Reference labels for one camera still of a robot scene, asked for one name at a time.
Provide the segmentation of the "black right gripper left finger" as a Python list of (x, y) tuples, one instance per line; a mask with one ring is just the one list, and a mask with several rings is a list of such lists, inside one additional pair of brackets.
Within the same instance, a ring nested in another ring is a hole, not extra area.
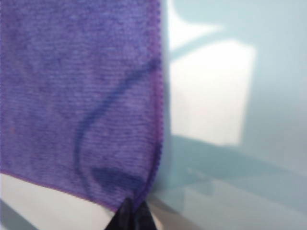
[(132, 230), (132, 200), (126, 198), (109, 222), (110, 230)]

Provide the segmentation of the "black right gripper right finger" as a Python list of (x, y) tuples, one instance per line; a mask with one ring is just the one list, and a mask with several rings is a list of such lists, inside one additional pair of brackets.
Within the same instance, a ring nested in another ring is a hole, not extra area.
[(156, 225), (150, 209), (145, 201), (137, 208), (134, 214), (135, 230), (156, 230)]

